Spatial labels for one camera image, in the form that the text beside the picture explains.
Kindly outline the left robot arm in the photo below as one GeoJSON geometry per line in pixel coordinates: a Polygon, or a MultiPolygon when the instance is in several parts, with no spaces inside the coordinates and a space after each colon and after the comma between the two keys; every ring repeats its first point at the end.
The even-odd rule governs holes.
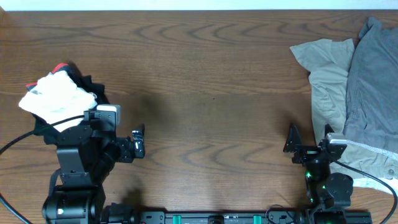
{"type": "Polygon", "coordinates": [[[103,182],[117,162],[132,163],[145,156],[145,126],[119,138],[117,112],[88,110],[83,121],[62,131],[57,139],[59,170],[50,179],[49,195],[42,207],[47,223],[139,223],[129,205],[106,206],[103,182]]]}

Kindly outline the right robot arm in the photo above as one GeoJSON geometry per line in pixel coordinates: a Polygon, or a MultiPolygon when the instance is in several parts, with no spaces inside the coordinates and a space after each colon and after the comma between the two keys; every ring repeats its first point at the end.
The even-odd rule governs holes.
{"type": "Polygon", "coordinates": [[[342,134],[325,126],[325,137],[317,146],[302,143],[299,131],[293,123],[284,153],[292,153],[292,162],[305,168],[307,197],[311,204],[294,215],[295,223],[347,223],[345,209],[351,205],[353,179],[340,172],[332,172],[330,164],[341,158],[347,147],[342,134]]]}

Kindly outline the white printed t-shirt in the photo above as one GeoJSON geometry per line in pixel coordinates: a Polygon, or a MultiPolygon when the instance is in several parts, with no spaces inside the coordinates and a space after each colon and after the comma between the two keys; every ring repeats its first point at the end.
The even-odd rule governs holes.
{"type": "Polygon", "coordinates": [[[78,87],[66,71],[60,71],[39,79],[19,107],[53,124],[82,115],[97,105],[96,99],[96,94],[78,87]]]}

